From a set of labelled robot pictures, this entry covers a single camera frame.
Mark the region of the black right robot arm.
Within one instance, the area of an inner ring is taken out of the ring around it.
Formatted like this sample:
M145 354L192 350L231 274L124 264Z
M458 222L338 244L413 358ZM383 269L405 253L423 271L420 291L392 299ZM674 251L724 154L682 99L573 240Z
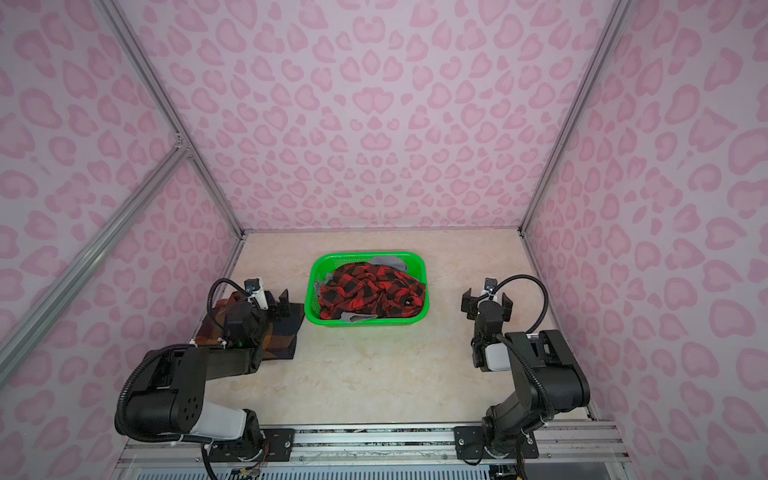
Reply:
M474 322L473 366L508 371L514 384L512 394L489 407L478 426L453 429L456 457L471 466L491 459L523 465L538 458L535 431L590 401L586 376L560 331L502 331L512 307L507 296L496 301L488 293L466 291L461 298L461 311Z

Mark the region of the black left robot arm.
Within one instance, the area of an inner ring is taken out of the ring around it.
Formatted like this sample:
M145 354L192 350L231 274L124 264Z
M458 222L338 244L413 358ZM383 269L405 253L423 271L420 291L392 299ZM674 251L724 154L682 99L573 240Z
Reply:
M269 443L255 411L205 397L211 380L254 374L265 361L294 356L303 304L286 293L264 297L265 308L241 292L208 306L216 340L200 337L149 351L118 396L116 431L143 443L195 443L210 461L265 460Z

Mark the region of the green plastic basket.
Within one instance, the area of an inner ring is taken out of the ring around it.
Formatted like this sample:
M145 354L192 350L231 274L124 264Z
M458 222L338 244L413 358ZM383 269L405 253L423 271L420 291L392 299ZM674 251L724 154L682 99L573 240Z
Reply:
M305 313L315 325L410 325L429 309L426 264L412 252L328 254L310 271Z

